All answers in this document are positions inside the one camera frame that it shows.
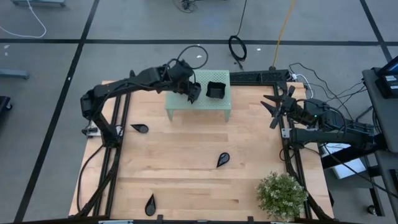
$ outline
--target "desk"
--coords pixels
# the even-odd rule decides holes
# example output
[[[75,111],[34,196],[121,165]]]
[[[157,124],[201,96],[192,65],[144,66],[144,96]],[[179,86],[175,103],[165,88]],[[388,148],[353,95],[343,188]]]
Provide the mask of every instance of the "desk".
[[[363,71],[363,77],[387,146],[390,151],[398,152],[398,138],[396,134],[398,127],[398,99],[384,99],[382,97],[374,83],[377,76],[373,70]],[[394,194],[398,194],[390,173],[391,169],[398,169],[398,153],[376,151],[374,155],[376,156],[380,175],[386,189]],[[389,195],[389,200],[394,216],[398,221],[398,199]]]
[[[304,98],[302,83],[294,83],[294,97]],[[275,220],[258,208],[255,187],[271,171],[284,173],[279,159],[280,130],[270,129],[272,118],[260,104],[263,95],[273,95],[269,86],[232,86],[229,122],[222,111],[175,111],[170,122],[164,109],[165,92],[137,91],[131,95],[124,132],[111,218],[165,220]],[[103,108],[110,120],[114,98]],[[129,124],[144,123],[149,132],[140,134]],[[101,145],[89,139],[83,162]],[[215,169],[218,156],[228,152],[229,162]],[[98,186],[104,150],[87,165],[81,185],[80,205]],[[317,154],[302,151],[307,189],[333,216],[325,177]],[[148,217],[144,207],[155,195],[156,214]],[[103,206],[108,193],[103,194]],[[76,193],[70,214],[76,214]]]

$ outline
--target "table leg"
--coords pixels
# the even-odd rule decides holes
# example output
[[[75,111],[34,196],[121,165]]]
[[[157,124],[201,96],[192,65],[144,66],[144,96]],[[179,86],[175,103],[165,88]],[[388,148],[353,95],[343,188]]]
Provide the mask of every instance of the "table leg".
[[[170,121],[173,120],[173,112],[174,112],[174,110],[167,110],[167,116],[169,117]]]
[[[231,110],[224,110],[224,113],[225,113],[225,122],[228,122]]]

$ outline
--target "white cable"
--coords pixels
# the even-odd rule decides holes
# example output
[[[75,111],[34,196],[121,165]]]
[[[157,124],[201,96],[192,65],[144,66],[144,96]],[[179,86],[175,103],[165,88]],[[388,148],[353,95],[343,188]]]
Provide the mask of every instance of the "white cable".
[[[40,25],[42,25],[43,29],[44,29],[44,33],[40,36],[31,36],[31,35],[19,35],[19,34],[15,34],[13,32],[9,32],[8,30],[4,29],[3,27],[0,26],[0,29],[2,29],[4,32],[17,36],[17,37],[31,37],[31,38],[42,38],[46,33],[47,33],[47,29],[45,28],[44,24],[42,23],[42,21],[40,21],[40,19],[36,16],[35,12],[33,11],[32,6],[30,6],[30,2],[29,0],[26,0],[27,4],[29,5],[29,9],[32,12],[33,16],[36,17],[37,21],[40,23]]]
[[[297,77],[299,77],[299,76],[303,77],[305,79],[305,81],[307,82],[307,86],[309,87],[309,89],[311,91],[311,98],[313,98],[313,91],[312,91],[312,88],[311,88],[310,83],[308,82],[307,78],[305,78],[305,76],[303,76],[302,74],[292,74],[292,78],[294,80],[297,80]]]

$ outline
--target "potted plant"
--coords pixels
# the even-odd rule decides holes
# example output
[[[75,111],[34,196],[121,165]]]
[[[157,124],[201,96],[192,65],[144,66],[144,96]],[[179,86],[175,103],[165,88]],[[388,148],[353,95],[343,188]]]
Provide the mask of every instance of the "potted plant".
[[[271,172],[257,187],[261,210],[284,222],[291,221],[303,212],[307,197],[308,192],[288,174]]]

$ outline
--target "yellow cable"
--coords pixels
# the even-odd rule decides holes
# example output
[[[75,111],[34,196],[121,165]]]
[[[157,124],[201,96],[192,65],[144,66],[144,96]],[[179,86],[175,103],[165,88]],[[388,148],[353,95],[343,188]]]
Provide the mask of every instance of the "yellow cable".
[[[285,19],[284,26],[282,26],[282,30],[280,31],[279,38],[278,38],[278,44],[276,45],[276,50],[275,50],[274,63],[272,64],[273,67],[275,67],[276,60],[277,60],[277,58],[278,58],[278,49],[279,49],[280,40],[281,40],[281,38],[282,38],[282,35],[284,34],[284,30],[285,30],[286,23],[287,23],[287,21],[289,20],[290,14],[291,14],[292,11],[293,11],[294,4],[295,4],[295,3],[296,3],[296,0],[292,0],[292,4],[290,5],[289,13],[287,14],[287,17],[286,17],[286,19]]]

